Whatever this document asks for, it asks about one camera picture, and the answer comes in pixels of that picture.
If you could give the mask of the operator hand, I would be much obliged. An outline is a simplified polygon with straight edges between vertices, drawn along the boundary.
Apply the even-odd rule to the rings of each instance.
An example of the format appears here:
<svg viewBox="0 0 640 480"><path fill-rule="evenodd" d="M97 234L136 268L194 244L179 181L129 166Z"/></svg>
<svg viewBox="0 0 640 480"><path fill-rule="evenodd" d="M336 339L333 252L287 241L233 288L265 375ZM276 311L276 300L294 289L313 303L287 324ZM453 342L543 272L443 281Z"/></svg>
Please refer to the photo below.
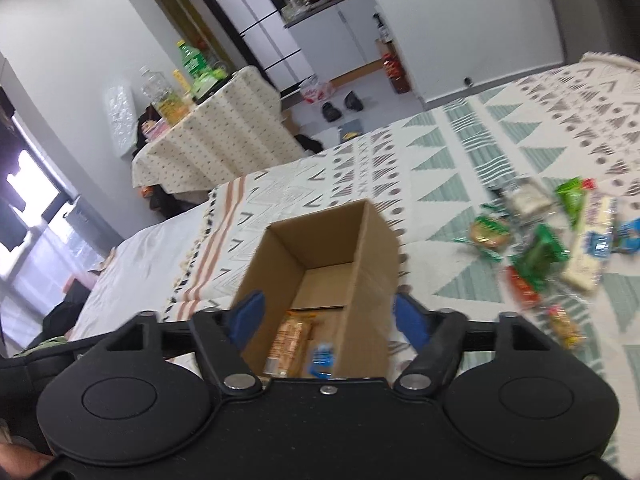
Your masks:
<svg viewBox="0 0 640 480"><path fill-rule="evenodd" d="M49 455L41 454L26 446L13 443L0 443L1 478L25 480L32 477L52 460Z"/></svg>

